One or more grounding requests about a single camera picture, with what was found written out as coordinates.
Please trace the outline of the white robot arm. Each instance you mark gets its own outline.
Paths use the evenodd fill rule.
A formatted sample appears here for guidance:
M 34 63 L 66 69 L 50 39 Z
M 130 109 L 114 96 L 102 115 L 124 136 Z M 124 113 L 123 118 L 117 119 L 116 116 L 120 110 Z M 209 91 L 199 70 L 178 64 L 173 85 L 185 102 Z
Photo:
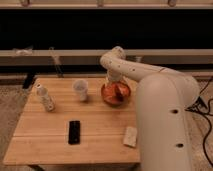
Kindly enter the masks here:
M 199 97 L 196 79 L 174 69 L 131 62 L 116 46 L 100 64 L 113 80 L 137 82 L 138 148 L 142 171 L 195 171 L 185 110 Z

